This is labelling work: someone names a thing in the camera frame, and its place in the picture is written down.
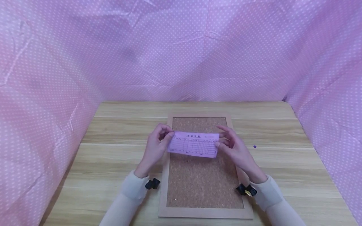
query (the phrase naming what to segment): pink polka dot backdrop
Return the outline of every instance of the pink polka dot backdrop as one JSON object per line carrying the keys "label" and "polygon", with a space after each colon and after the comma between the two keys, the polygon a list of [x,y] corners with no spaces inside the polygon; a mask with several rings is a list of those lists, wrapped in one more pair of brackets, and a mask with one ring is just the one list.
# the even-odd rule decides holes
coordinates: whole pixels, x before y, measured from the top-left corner
{"label": "pink polka dot backdrop", "polygon": [[287,101],[362,225],[361,0],[0,1],[0,225],[38,225],[102,101]]}

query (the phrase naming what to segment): pink receipt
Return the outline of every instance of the pink receipt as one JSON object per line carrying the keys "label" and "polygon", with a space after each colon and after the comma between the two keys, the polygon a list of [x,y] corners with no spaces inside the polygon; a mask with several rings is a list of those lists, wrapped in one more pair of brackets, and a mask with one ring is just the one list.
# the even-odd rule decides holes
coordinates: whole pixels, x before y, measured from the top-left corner
{"label": "pink receipt", "polygon": [[168,152],[191,156],[215,158],[218,149],[215,142],[219,140],[218,133],[188,133],[175,131]]}

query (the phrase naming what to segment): wooden frame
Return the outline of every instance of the wooden frame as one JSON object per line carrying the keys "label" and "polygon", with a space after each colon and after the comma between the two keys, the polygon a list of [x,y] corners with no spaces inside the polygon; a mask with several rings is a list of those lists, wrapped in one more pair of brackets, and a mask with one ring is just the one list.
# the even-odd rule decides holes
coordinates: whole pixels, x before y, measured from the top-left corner
{"label": "wooden frame", "polygon": [[[173,118],[225,118],[227,126],[232,127],[231,116],[222,112],[173,112],[168,114],[167,124],[172,128]],[[167,189],[170,167],[170,153],[166,152],[163,156],[163,172],[160,192],[159,217],[192,217],[192,218],[236,218],[253,219],[254,213],[252,206],[246,196],[243,196],[244,209],[220,209],[220,208],[177,208],[167,207]],[[246,174],[236,168],[239,183],[249,184]]]}

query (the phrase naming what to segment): white sleeve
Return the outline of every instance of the white sleeve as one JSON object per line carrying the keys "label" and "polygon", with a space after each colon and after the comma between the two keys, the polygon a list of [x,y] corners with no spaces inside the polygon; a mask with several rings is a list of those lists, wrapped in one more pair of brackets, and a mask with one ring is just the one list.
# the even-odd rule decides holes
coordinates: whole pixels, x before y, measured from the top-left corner
{"label": "white sleeve", "polygon": [[120,194],[104,215],[100,226],[128,226],[146,196],[145,185],[148,180],[149,177],[138,178],[134,175],[134,170],[131,171],[123,181]]}
{"label": "white sleeve", "polygon": [[266,212],[273,226],[305,226],[296,211],[284,199],[274,179],[267,175],[268,180],[261,184],[250,185],[258,193],[254,196],[256,203]]}

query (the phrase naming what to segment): wooden table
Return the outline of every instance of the wooden table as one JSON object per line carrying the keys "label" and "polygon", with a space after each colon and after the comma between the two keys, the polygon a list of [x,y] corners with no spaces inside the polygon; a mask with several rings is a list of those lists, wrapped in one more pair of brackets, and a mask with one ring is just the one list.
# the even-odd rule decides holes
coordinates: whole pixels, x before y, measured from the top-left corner
{"label": "wooden table", "polygon": [[[276,180],[307,225],[357,225],[285,102],[102,103],[41,225],[98,225],[123,179],[141,160],[147,135],[167,122],[170,111],[230,113],[256,162]],[[151,172],[159,179],[161,174],[161,165]],[[256,206],[254,220],[159,218],[159,192],[148,192],[133,225],[269,225]]]}

